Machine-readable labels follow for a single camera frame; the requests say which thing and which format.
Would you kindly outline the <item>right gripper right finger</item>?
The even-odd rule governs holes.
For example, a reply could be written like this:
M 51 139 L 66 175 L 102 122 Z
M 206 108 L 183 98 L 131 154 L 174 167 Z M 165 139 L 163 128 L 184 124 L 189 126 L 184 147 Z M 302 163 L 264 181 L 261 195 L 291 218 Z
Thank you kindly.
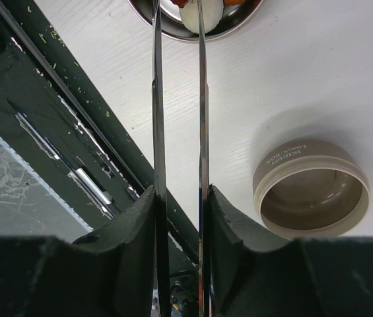
M 209 203 L 215 316 L 373 316 L 373 237 L 286 240 Z

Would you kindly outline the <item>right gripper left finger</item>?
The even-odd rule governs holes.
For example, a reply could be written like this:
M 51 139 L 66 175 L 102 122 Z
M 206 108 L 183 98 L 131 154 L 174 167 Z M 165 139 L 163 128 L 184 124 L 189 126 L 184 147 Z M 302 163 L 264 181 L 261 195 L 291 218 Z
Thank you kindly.
M 0 316 L 150 316 L 154 188 L 72 243 L 0 236 Z

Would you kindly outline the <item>metal tongs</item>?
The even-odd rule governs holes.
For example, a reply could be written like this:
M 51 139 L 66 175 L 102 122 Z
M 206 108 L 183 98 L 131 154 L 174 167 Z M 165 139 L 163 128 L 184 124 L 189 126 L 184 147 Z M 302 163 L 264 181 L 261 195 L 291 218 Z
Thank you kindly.
M 207 51 L 203 5 L 197 2 L 199 17 L 199 263 L 198 314 L 212 316 L 211 300 L 211 233 L 209 205 L 209 88 L 207 84 Z M 166 159 L 164 136 L 164 102 L 162 75 L 162 27 L 160 1 L 153 2 L 153 153 L 155 188 L 156 272 L 159 295 L 159 314 L 171 315 L 169 281 L 168 216 Z

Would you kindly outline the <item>beige lunch box bowl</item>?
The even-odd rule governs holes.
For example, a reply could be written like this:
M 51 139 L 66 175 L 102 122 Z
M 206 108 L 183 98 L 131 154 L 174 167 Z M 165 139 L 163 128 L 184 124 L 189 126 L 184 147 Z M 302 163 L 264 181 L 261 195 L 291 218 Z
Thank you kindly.
M 348 152 L 320 139 L 275 147 L 257 165 L 252 186 L 263 225 L 289 240 L 345 234 L 370 206 L 366 174 Z

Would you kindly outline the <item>red steel lunch bowl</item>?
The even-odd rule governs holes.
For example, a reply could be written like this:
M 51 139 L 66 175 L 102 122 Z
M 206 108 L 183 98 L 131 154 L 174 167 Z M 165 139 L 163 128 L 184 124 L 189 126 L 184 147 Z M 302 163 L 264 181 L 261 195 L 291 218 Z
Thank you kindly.
M 132 9 L 149 26 L 152 26 L 154 1 L 128 1 Z M 263 1 L 244 1 L 239 5 L 226 6 L 222 18 L 214 30 L 206 33 L 206 40 L 217 40 L 248 22 L 261 7 Z M 198 35 L 190 32 L 181 22 L 179 7 L 171 1 L 160 1 L 162 34 L 181 42 L 198 42 Z

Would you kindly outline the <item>white rice ball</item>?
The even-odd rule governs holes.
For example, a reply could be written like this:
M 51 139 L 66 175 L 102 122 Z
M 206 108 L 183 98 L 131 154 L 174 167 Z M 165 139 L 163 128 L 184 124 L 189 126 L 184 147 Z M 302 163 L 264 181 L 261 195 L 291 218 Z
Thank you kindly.
M 202 0 L 203 23 L 205 33 L 214 30 L 219 24 L 224 11 L 222 0 Z M 198 1 L 189 1 L 183 8 L 179 8 L 183 25 L 192 33 L 199 33 Z

